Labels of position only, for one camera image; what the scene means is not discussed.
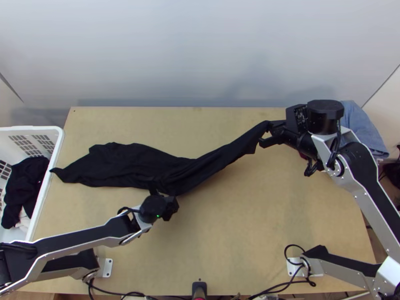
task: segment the tabletop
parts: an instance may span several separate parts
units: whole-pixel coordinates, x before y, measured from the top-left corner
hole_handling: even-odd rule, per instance
[[[197,158],[264,120],[285,118],[283,108],[72,107],[56,166],[64,168],[95,144],[141,143],[169,154]],[[287,282],[284,248],[324,245],[330,253],[375,263],[362,213],[353,197],[323,172],[304,177],[307,162],[292,148],[258,147],[178,197],[178,213],[157,221],[126,246],[99,247],[112,258],[100,288],[147,295],[190,295],[207,282],[209,295],[252,295]],[[121,207],[148,196],[137,188],[88,187],[50,182],[34,238],[104,224]],[[299,252],[289,253],[297,256]],[[330,293],[360,288],[339,279],[293,284],[285,293]],[[25,291],[85,294],[70,277],[30,283]]]

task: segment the plastic basket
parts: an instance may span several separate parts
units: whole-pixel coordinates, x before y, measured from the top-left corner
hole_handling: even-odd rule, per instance
[[[57,126],[0,127],[0,194],[6,192],[12,165],[28,157],[45,156],[49,159],[27,232],[15,227],[4,229],[0,225],[0,242],[32,240],[52,177],[49,170],[56,164],[63,140],[64,131]]]

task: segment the black garment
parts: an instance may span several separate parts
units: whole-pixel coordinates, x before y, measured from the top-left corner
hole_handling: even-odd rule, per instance
[[[89,154],[64,169],[50,172],[65,183],[89,187],[157,189],[178,196],[186,193],[245,154],[256,151],[267,130],[264,121],[238,139],[197,159],[176,157],[146,145],[115,142],[94,145]]]
[[[1,226],[10,229],[20,221],[22,207],[32,218],[36,199],[42,186],[49,160],[46,157],[28,157],[11,167],[11,175],[5,186],[3,217]]]

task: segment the blue cloth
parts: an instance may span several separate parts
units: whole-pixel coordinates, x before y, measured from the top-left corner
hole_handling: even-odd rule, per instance
[[[385,159],[389,152],[377,128],[372,124],[368,115],[354,101],[342,101],[344,116],[340,119],[340,125],[351,129],[361,143],[365,144],[376,159]],[[340,145],[344,146],[346,140],[342,139]]]

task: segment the white wall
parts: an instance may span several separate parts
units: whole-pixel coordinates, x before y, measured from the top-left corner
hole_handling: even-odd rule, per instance
[[[59,125],[73,105],[362,105],[400,61],[399,11],[398,0],[1,0],[0,72]]]
[[[373,124],[382,136],[391,158],[399,156],[400,144],[400,67],[364,105]]]
[[[0,79],[0,127],[20,125],[15,112],[23,107],[17,95]]]

